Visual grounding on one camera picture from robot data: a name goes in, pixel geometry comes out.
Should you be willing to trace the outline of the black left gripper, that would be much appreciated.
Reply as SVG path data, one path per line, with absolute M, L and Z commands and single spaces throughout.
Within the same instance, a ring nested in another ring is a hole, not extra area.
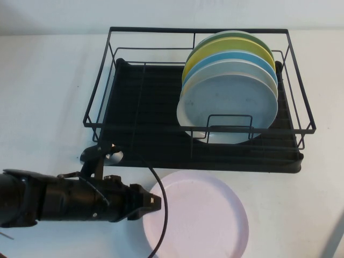
M 125 185 L 120 176 L 105 176 L 108 201 L 105 217 L 111 223 L 124 219 L 138 220 L 151 211 L 161 210 L 161 197 L 145 190 L 140 184 Z

